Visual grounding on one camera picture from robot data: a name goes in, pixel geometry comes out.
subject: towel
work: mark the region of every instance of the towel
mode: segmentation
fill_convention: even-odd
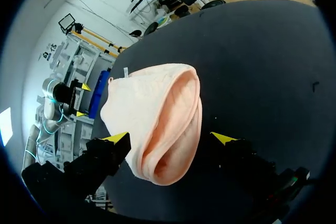
[[[164,64],[109,79],[100,111],[111,135],[129,132],[126,157],[133,174],[171,185],[188,171],[201,134],[202,104],[196,70]]]

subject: yellow pole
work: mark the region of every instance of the yellow pole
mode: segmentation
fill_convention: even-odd
[[[107,40],[107,39],[101,37],[100,35],[98,35],[98,34],[92,32],[92,31],[90,31],[90,30],[87,29],[87,28],[83,28],[83,31],[85,31],[86,33],[88,33],[88,34],[90,34],[90,35],[96,37],[97,39],[100,39],[101,41],[104,41],[104,42],[107,43],[108,45],[112,45],[112,47],[114,47],[115,49],[118,49],[118,50],[119,50],[119,48],[120,48],[120,47],[116,46],[114,43],[110,42],[109,40]]]
[[[99,44],[93,42],[92,40],[88,39],[87,37],[83,36],[82,34],[78,34],[78,33],[75,32],[75,31],[71,31],[71,33],[74,34],[74,35],[76,35],[78,38],[80,38],[80,39],[82,39],[82,40],[85,40],[86,42],[88,42],[88,43],[94,45],[95,47],[99,48],[99,49],[102,50],[103,52],[107,51],[109,55],[111,55],[111,56],[113,56],[113,57],[115,57],[115,58],[118,57],[118,55],[116,55],[116,54],[110,52],[109,50],[107,50],[107,49],[105,49],[105,48],[103,48],[101,45],[99,45]]]

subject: dark gray table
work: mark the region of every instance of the dark gray table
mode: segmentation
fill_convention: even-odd
[[[203,122],[192,167],[176,184],[137,179],[123,163],[104,185],[118,213],[155,220],[232,223],[251,206],[209,161],[209,132],[251,140],[278,171],[305,166],[319,177],[336,124],[336,61],[316,8],[291,1],[229,3],[177,20],[123,52],[111,76],[163,63],[194,66]],[[319,82],[313,90],[313,83]],[[100,108],[107,98],[104,90]],[[108,132],[97,116],[93,136]],[[293,202],[308,195],[305,189]]]

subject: towel label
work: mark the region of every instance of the towel label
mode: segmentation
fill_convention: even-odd
[[[124,68],[124,76],[125,78],[128,78],[128,68]]]

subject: light fixture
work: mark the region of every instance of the light fixture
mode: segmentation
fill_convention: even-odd
[[[58,24],[61,27],[62,32],[65,34],[68,34],[69,32],[71,32],[71,29],[75,24],[75,19],[69,13],[67,16],[61,19],[61,21],[58,22]]]
[[[12,129],[12,118],[10,115],[10,108],[0,113],[0,134],[2,143],[4,146],[8,143],[8,141],[13,136]]]

